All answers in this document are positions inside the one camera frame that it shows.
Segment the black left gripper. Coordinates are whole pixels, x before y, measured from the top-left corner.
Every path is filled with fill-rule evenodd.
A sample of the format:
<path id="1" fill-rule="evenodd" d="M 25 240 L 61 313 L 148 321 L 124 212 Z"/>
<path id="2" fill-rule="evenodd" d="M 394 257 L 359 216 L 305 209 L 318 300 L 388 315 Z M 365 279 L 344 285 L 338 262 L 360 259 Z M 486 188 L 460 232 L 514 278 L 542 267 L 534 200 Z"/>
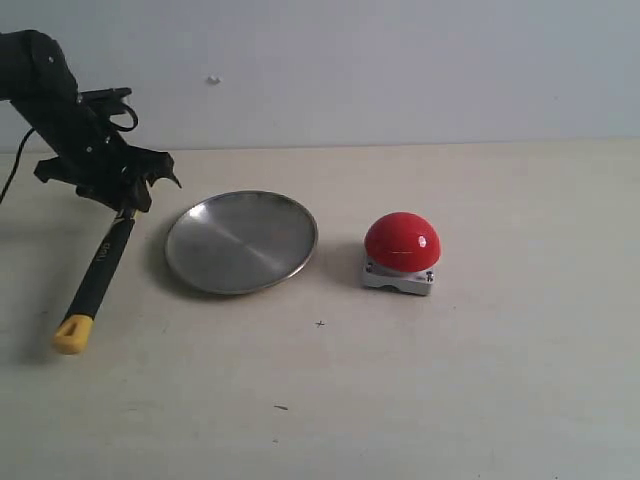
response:
<path id="1" fill-rule="evenodd" d="M 56 154 L 38 162 L 35 176 L 43 183 L 73 185 L 78 196 L 115 211 L 148 212 L 146 186 L 161 179 L 176 182 L 175 162 L 168 152 L 128 146 L 123 139 L 138 124 L 126 102 L 131 94 L 129 87 L 71 95 L 30 91 L 29 124 Z"/>

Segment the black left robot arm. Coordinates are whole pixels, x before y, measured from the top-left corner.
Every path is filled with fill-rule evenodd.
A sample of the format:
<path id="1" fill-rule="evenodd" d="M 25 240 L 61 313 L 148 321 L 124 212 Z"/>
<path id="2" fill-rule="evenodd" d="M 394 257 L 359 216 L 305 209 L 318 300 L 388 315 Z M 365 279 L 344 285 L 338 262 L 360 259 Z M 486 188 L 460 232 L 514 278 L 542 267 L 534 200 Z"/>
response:
<path id="1" fill-rule="evenodd" d="M 9 102 L 55 152 L 34 171 L 43 183 L 72 185 L 78 196 L 115 211 L 146 212 L 150 187 L 175 181 L 167 152 L 128 144 L 127 127 L 112 117 L 138 118 L 125 99 L 128 87 L 80 91 L 60 45 L 36 30 L 1 37 L 1 98 Z"/>

